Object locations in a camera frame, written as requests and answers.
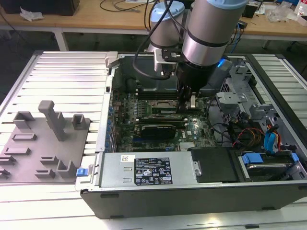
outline black cover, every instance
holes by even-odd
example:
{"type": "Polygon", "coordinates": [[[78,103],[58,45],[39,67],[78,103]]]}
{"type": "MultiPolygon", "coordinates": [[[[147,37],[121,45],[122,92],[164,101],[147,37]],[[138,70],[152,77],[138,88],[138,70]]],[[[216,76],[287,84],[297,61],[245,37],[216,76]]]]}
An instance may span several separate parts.
{"type": "Polygon", "coordinates": [[[234,183],[240,182],[240,177],[243,177],[241,169],[235,166],[235,157],[231,157],[234,152],[228,148],[192,148],[190,151],[193,161],[201,167],[202,175],[197,177],[199,183],[234,183]]]}
{"type": "Polygon", "coordinates": [[[6,13],[20,13],[20,7],[26,11],[43,14],[73,16],[80,0],[0,0],[6,13]]]}

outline plastic bag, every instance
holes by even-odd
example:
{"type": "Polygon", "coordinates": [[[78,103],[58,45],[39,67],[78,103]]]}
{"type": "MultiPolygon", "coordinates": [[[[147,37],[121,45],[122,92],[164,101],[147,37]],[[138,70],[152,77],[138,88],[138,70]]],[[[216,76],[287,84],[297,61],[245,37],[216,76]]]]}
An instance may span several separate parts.
{"type": "Polygon", "coordinates": [[[298,7],[298,16],[307,15],[307,0],[301,0],[299,7],[298,7]]]}
{"type": "Polygon", "coordinates": [[[291,7],[291,3],[283,1],[278,7],[276,7],[275,10],[266,12],[266,17],[269,20],[269,22],[280,22],[280,21],[288,21],[288,14],[292,12],[289,7],[291,7]]]}
{"type": "Polygon", "coordinates": [[[20,7],[20,16],[22,16],[24,19],[28,20],[28,21],[32,21],[32,20],[41,20],[44,19],[43,14],[41,12],[30,12],[30,11],[26,11],[23,8],[20,7]]]}

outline floor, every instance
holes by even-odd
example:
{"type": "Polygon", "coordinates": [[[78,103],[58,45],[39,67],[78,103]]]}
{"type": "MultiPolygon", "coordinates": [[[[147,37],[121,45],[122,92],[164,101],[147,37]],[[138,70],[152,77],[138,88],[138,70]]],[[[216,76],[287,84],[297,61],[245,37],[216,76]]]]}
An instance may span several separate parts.
{"type": "MultiPolygon", "coordinates": [[[[24,69],[33,50],[58,50],[57,42],[49,32],[21,32],[21,36],[12,33],[11,40],[0,37],[0,103],[9,92],[19,74],[24,69]]],[[[66,38],[71,51],[136,51],[145,38],[143,35],[126,34],[79,34],[67,33],[66,38]]],[[[307,65],[307,43],[295,44],[291,52],[286,48],[290,41],[272,41],[268,49],[261,47],[261,40],[242,39],[234,53],[236,54],[283,54],[286,59],[301,72],[307,65]]],[[[303,73],[307,79],[307,70],[303,73]]]]}

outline metal frame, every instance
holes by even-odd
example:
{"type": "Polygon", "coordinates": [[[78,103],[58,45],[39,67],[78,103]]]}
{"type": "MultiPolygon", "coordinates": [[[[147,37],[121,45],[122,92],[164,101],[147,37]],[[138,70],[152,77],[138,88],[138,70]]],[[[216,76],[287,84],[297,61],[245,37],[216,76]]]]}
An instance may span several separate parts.
{"type": "MultiPolygon", "coordinates": [[[[122,35],[147,35],[147,31],[130,30],[130,29],[105,29],[105,28],[78,28],[78,27],[53,27],[53,26],[14,26],[20,31],[45,31],[55,34],[60,51],[69,51],[64,33],[94,33],[94,34],[122,34],[122,35]]],[[[12,30],[8,25],[0,25],[0,30],[12,30]]],[[[306,37],[301,36],[276,36],[276,35],[258,35],[258,34],[243,34],[244,39],[257,40],[280,40],[280,41],[307,41],[306,37]]]]}

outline white sticker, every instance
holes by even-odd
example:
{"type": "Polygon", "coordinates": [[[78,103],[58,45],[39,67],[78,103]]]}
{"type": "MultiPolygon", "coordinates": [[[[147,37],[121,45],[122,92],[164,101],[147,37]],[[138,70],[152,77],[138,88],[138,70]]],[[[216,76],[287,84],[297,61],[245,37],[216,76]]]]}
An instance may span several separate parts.
{"type": "Polygon", "coordinates": [[[134,162],[135,155],[121,155],[120,162],[134,162]]]}

